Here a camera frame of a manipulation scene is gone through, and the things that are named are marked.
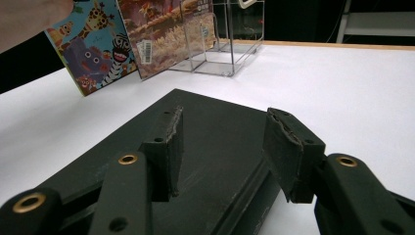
white table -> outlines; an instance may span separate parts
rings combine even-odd
[[[0,204],[35,187],[173,88],[294,114],[327,145],[366,162],[415,200],[415,51],[262,46],[234,77],[131,74],[82,97],[66,70],[0,95]],[[313,205],[282,194],[260,234],[318,234]]]

picture book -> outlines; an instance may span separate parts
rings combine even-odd
[[[213,45],[211,0],[117,0],[143,79]]]
[[[116,0],[75,2],[45,33],[84,96],[137,70]]]

dark background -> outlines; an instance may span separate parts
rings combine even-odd
[[[336,42],[344,0],[266,0],[265,40]],[[351,12],[415,11],[406,0],[354,0]],[[345,43],[415,45],[415,37],[345,36]],[[0,93],[63,68],[46,35],[41,32],[0,54]]]

